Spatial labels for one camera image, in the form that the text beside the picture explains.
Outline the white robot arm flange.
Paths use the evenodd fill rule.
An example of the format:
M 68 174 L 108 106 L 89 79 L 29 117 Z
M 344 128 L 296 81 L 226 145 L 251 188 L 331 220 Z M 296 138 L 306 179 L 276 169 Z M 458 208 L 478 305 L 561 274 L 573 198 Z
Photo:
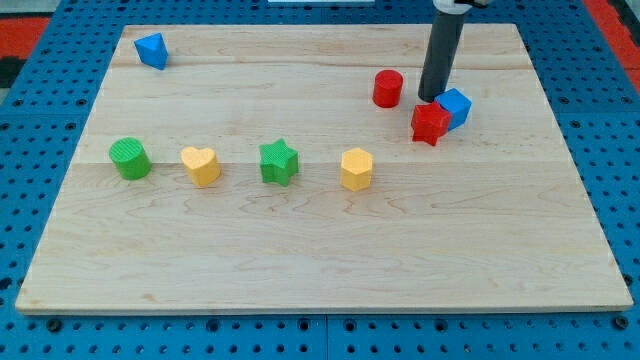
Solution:
M 472 8 L 486 8 L 493 0 L 433 0 L 435 8 L 443 13 L 462 15 Z

